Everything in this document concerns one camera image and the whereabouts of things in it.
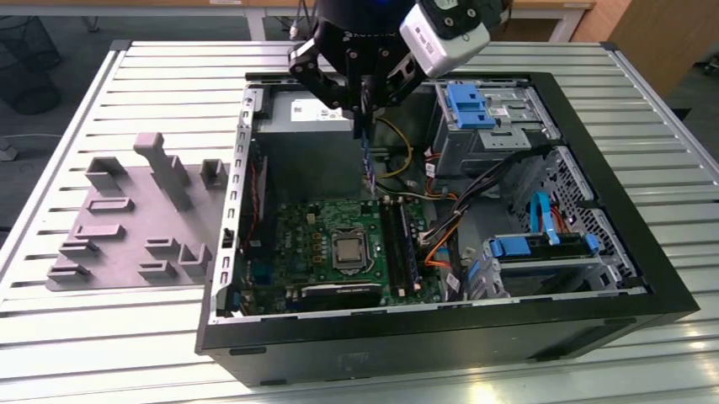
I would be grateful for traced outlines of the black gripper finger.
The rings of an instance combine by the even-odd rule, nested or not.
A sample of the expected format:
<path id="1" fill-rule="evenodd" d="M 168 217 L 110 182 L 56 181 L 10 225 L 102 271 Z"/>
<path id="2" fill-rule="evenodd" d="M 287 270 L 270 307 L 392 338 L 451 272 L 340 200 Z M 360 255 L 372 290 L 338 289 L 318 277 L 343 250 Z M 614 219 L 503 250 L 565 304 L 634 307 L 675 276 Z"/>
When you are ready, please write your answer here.
<path id="1" fill-rule="evenodd" d="M 411 54 L 379 56 L 370 76 L 370 109 L 372 112 L 396 106 L 424 81 L 424 72 Z"/>
<path id="2" fill-rule="evenodd" d="M 352 137 L 360 139 L 366 129 L 360 79 L 347 77 L 344 84 L 338 82 L 322 71 L 319 56 L 314 40 L 296 44 L 288 53 L 288 72 L 330 109 L 342 109 L 352 120 Z"/>

